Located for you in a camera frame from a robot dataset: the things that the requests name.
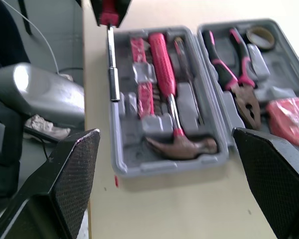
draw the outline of tool kit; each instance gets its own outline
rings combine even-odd
[[[219,166],[247,127],[299,149],[299,59],[271,20],[118,32],[108,28],[114,171]]]

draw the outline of white wire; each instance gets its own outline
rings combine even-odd
[[[58,64],[56,63],[56,59],[55,59],[55,56],[54,56],[54,53],[52,51],[52,48],[49,44],[49,42],[47,41],[47,39],[44,37],[44,35],[42,34],[42,32],[28,19],[26,18],[25,16],[23,16],[18,10],[16,10],[13,6],[11,6],[10,4],[8,4],[5,0],[1,0],[4,4],[6,4],[7,6],[11,7],[15,12],[17,12],[20,16],[23,17],[23,19],[25,19],[27,22],[29,22],[39,33],[40,35],[43,37],[43,39],[45,40],[46,44],[48,45],[49,47],[49,50],[51,52],[51,55],[53,57],[53,61],[54,61],[54,64],[55,64],[55,68],[56,68],[56,73],[59,74],[59,68],[58,68]]]

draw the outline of red hammer handle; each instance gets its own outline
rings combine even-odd
[[[166,98],[170,94],[175,96],[176,81],[169,60],[164,35],[162,33],[151,34],[149,36],[149,44],[159,89]]]

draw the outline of hammer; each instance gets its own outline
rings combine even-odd
[[[173,144],[164,144],[151,138],[147,141],[151,148],[165,157],[178,160],[194,159],[203,153],[217,153],[217,143],[207,137],[199,142],[190,141],[184,134],[178,118],[178,111],[175,103],[176,80],[169,60],[166,42],[162,33],[154,33],[149,36],[149,44],[153,56],[156,78],[162,95],[167,99],[168,110],[173,120]]]

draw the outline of beige tabletop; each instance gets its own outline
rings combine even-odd
[[[237,154],[222,167],[119,179],[111,166],[106,29],[83,0],[86,128],[101,141],[90,199],[93,239],[274,239],[251,194]],[[248,18],[276,20],[299,55],[299,0],[133,0],[122,28],[185,25]]]

